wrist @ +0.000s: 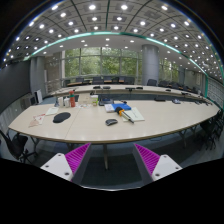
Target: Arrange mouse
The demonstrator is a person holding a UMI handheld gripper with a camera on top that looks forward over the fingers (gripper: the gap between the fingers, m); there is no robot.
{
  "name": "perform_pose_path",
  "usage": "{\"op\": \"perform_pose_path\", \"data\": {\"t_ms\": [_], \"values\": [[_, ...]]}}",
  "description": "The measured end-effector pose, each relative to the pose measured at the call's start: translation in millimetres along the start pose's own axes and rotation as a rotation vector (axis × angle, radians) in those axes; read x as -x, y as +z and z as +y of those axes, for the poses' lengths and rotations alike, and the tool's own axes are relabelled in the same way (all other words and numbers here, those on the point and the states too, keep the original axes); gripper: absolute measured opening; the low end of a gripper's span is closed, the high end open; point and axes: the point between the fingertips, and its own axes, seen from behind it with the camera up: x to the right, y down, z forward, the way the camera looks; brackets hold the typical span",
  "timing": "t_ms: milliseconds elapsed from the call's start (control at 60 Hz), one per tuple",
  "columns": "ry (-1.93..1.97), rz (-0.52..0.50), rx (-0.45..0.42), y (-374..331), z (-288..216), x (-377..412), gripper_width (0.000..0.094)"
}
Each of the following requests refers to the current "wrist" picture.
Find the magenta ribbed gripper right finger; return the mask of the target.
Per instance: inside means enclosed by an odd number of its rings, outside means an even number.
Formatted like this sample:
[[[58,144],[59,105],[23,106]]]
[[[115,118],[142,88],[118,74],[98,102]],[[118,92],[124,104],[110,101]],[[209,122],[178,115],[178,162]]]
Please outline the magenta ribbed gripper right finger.
[[[134,145],[133,155],[144,185],[182,169],[182,167],[168,155],[158,155],[139,144]]]

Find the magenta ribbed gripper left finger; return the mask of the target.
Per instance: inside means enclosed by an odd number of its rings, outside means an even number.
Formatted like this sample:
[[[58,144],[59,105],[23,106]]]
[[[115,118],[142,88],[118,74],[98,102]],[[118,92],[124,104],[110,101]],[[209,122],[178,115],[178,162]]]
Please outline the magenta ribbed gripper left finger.
[[[91,144],[87,143],[67,154],[57,153],[41,168],[77,185],[81,184],[91,156]]]

